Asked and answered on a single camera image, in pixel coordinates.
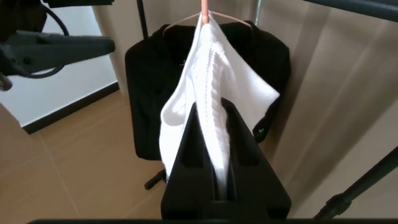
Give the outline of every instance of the black jacket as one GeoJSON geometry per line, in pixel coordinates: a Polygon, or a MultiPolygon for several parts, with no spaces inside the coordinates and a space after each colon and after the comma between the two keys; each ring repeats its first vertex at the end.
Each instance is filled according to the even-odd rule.
{"type": "MultiPolygon", "coordinates": [[[[290,57],[283,42],[248,23],[252,29],[238,22],[220,26],[246,63],[281,94],[253,130],[261,142],[289,79],[290,57]]],[[[131,47],[125,56],[136,154],[148,160],[161,160],[160,111],[177,87],[195,32],[193,26],[174,26],[163,36],[166,27],[131,47]]]]}

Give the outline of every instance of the orange hanger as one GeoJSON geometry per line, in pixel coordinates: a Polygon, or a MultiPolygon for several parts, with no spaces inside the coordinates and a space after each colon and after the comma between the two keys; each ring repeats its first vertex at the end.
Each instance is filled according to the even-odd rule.
{"type": "MultiPolygon", "coordinates": [[[[248,27],[251,28],[250,24],[248,24],[247,22],[244,22],[244,21],[241,20],[241,19],[237,19],[237,18],[232,17],[232,16],[227,16],[227,15],[225,15],[225,14],[222,14],[222,13],[219,13],[219,12],[215,12],[215,11],[211,11],[211,13],[213,13],[214,15],[217,15],[217,16],[222,16],[222,17],[225,17],[225,18],[228,18],[228,19],[232,19],[232,20],[234,20],[234,21],[240,22],[240,23],[242,23],[242,24],[244,24],[244,25],[246,25],[246,26],[248,26],[248,27]]],[[[182,20],[180,20],[180,21],[178,21],[178,22],[175,22],[175,23],[173,23],[173,24],[167,26],[167,27],[163,30],[163,34],[164,34],[169,28],[171,28],[171,27],[173,27],[173,26],[175,26],[175,25],[177,25],[177,24],[179,24],[179,23],[181,23],[181,22],[183,22],[183,21],[186,21],[186,20],[188,20],[188,19],[191,19],[191,18],[194,18],[194,17],[196,17],[196,16],[199,16],[199,14],[200,14],[200,13],[196,13],[195,15],[188,16],[188,17],[186,17],[186,18],[184,18],[184,19],[182,19],[182,20]]],[[[209,23],[209,20],[210,20],[210,17],[209,17],[209,0],[201,0],[201,19],[202,19],[202,24],[207,24],[207,23],[209,23]]]]}

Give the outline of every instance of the beige floor tile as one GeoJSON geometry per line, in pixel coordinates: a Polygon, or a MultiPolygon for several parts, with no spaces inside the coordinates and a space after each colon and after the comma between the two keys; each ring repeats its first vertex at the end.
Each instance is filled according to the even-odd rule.
{"type": "Polygon", "coordinates": [[[128,108],[52,151],[55,163],[84,218],[121,218],[151,191],[144,183],[162,169],[134,151],[128,108]]]}
{"type": "Polygon", "coordinates": [[[40,130],[44,142],[53,149],[72,136],[76,136],[84,129],[107,118],[112,113],[124,107],[124,100],[120,91],[103,98],[76,113],[57,121],[40,130]]]}
{"type": "Polygon", "coordinates": [[[134,210],[125,218],[127,219],[162,219],[160,213],[160,203],[166,188],[165,183],[158,184],[156,190],[141,202],[134,210]]]}
{"type": "Polygon", "coordinates": [[[0,223],[38,218],[77,218],[47,153],[0,178],[0,223]]]}
{"type": "Polygon", "coordinates": [[[4,120],[6,123],[0,125],[8,128],[0,130],[0,177],[45,152],[37,134],[30,136],[18,123],[7,124],[9,119],[4,120]]]}

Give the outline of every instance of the beige curtain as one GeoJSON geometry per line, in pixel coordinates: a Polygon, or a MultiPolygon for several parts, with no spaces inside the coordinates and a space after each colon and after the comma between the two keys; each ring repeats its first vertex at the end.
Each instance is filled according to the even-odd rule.
{"type": "MultiPolygon", "coordinates": [[[[256,4],[211,0],[210,8],[253,20],[256,4]]],[[[144,6],[151,34],[198,12],[200,1],[145,0],[144,6]]],[[[113,63],[126,92],[124,54],[142,39],[136,2],[117,0],[95,11],[116,41],[113,63]]],[[[263,147],[292,198],[290,216],[311,217],[398,145],[398,24],[301,0],[263,0],[259,27],[289,46],[292,61],[287,96],[263,147]]],[[[398,217],[393,176],[398,173],[345,216],[398,217]],[[391,202],[388,210],[382,199],[391,202]]]]}

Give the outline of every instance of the white garment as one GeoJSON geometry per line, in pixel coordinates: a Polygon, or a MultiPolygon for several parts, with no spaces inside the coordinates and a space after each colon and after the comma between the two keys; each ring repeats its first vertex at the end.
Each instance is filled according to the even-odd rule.
{"type": "Polygon", "coordinates": [[[248,128],[253,130],[279,94],[233,49],[210,12],[209,17],[209,23],[202,26],[199,16],[180,81],[160,113],[159,144],[169,176],[192,104],[196,102],[205,144],[223,195],[229,136],[221,97],[234,103],[248,128]]]}

